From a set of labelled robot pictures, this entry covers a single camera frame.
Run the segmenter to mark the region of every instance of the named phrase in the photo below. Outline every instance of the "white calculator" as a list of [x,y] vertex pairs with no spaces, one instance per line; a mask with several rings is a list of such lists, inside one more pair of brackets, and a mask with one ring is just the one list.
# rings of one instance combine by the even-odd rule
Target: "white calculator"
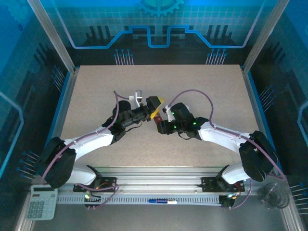
[[32,185],[31,198],[27,211],[29,220],[51,220],[54,217],[58,190],[50,185]]

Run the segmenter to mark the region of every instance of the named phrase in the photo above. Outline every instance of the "black mounting bracket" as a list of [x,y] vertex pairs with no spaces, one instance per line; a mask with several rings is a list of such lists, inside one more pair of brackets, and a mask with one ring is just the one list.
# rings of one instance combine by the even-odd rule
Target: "black mounting bracket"
[[[98,186],[95,187],[95,188],[98,188],[98,189],[103,189],[103,188],[107,188],[107,187],[111,187],[111,186],[115,186],[116,185],[116,177],[100,177],[100,181],[98,183],[96,183]],[[107,190],[104,190],[102,192],[104,193],[114,193],[115,192],[115,187],[113,189],[107,189]],[[87,191],[87,189],[84,189],[82,188],[81,186],[79,185],[74,185],[74,188],[73,188],[73,191],[74,192],[79,192],[79,193],[85,193]]]
[[[241,192],[245,192],[245,186],[242,180],[236,182],[236,184],[241,189]],[[229,184],[226,190],[223,190],[218,185],[218,179],[216,177],[202,177],[201,184],[198,185],[198,187],[202,188],[203,193],[237,193],[239,192],[239,188],[237,186],[235,184]]]

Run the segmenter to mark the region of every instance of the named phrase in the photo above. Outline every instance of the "blue pen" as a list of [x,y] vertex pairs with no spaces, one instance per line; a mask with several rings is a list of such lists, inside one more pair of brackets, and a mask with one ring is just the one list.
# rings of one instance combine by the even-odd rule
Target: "blue pen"
[[176,205],[178,202],[175,199],[150,199],[149,203]]

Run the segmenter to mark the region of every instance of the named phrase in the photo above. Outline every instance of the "wooden work surface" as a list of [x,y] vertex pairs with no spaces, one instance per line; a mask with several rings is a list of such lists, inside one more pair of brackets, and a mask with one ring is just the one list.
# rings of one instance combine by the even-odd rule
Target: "wooden work surface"
[[[148,96],[160,96],[165,106],[186,89],[199,89],[209,95],[214,104],[214,123],[237,131],[258,129],[238,65],[81,66],[61,138],[86,134],[104,123],[116,104],[113,90],[122,96],[142,90],[144,103]],[[195,117],[210,115],[209,102],[197,92],[183,94],[178,102],[188,105]],[[197,139],[185,141],[177,134],[161,135],[151,121],[127,133],[119,142],[83,156],[78,162],[94,167],[220,167],[239,160],[236,153],[214,143]]]

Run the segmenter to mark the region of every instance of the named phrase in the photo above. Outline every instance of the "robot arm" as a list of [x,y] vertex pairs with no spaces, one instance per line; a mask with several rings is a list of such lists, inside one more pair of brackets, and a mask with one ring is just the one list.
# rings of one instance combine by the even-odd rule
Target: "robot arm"
[[119,113],[112,126],[110,125],[116,116],[116,108],[102,127],[91,133],[67,140],[61,140],[59,137],[52,138],[35,163],[36,171],[43,176],[56,155],[64,150],[47,171],[45,177],[47,183],[53,188],[59,188],[65,183],[81,183],[95,188],[96,185],[92,183],[100,177],[100,174],[91,166],[79,167],[75,162],[95,149],[119,141],[126,134],[125,129],[128,126],[153,119],[163,102],[162,99],[156,96],[148,97],[147,105],[140,103],[141,99],[140,93],[130,97],[135,109],[131,109],[128,101],[120,101]]
[[206,118],[195,118],[183,103],[175,104],[171,108],[166,106],[163,111],[168,120],[155,118],[159,133],[169,135],[177,132],[180,137],[185,133],[188,136],[186,140],[196,138],[214,142],[240,155],[240,163],[226,166],[218,174],[224,188],[248,178],[263,181],[273,169],[272,163],[248,140],[257,143],[275,163],[278,162],[275,150],[260,131],[249,134],[217,126]]

